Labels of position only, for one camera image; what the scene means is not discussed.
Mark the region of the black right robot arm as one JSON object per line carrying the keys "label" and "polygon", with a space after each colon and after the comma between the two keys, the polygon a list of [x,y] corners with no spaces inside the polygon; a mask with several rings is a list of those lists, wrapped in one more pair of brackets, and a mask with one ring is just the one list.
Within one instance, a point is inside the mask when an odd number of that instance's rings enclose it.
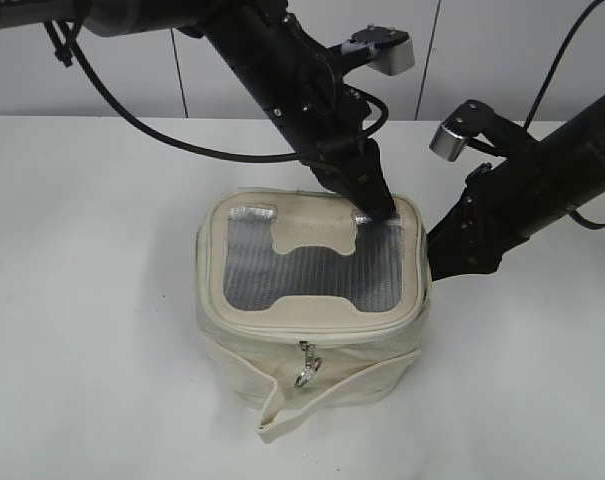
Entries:
{"label": "black right robot arm", "polygon": [[506,252],[605,193],[605,95],[541,140],[468,100],[438,126],[429,147],[449,162],[466,148],[501,160],[466,177],[427,245],[433,280],[492,274]]}

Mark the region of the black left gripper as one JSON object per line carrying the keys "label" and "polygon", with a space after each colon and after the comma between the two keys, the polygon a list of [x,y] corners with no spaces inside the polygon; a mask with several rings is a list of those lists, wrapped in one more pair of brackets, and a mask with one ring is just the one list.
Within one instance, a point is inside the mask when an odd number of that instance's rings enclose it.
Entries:
{"label": "black left gripper", "polygon": [[316,142],[316,152],[300,158],[319,183],[329,191],[349,200],[371,220],[389,220],[396,207],[384,179],[379,146],[371,136],[382,128],[382,116],[368,128],[362,121],[374,105],[382,112],[382,101],[369,93],[354,89],[338,108],[332,125],[340,131]]}

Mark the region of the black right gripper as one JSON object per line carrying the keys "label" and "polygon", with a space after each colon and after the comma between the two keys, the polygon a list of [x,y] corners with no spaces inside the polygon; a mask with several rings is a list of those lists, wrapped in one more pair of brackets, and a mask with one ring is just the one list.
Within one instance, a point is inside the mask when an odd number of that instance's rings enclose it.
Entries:
{"label": "black right gripper", "polygon": [[491,217],[482,184],[493,172],[483,163],[465,179],[459,200],[427,234],[427,256],[434,281],[495,273],[508,249],[522,243]]}

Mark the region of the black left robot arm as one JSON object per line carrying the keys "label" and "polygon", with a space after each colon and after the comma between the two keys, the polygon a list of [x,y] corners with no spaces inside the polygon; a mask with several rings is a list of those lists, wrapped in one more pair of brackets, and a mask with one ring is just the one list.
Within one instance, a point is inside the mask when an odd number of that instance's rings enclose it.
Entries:
{"label": "black left robot arm", "polygon": [[120,104],[85,57],[78,36],[113,37],[176,29],[204,38],[240,80],[291,147],[288,159],[308,166],[319,183],[374,221],[396,210],[383,177],[374,129],[363,122],[387,107],[347,85],[352,70],[374,64],[391,74],[391,54],[408,43],[403,31],[370,26],[325,47],[304,32],[284,1],[0,1],[0,29],[44,26],[56,57],[78,64],[121,117],[146,135],[194,154],[237,163],[259,157],[190,145],[164,135]]}

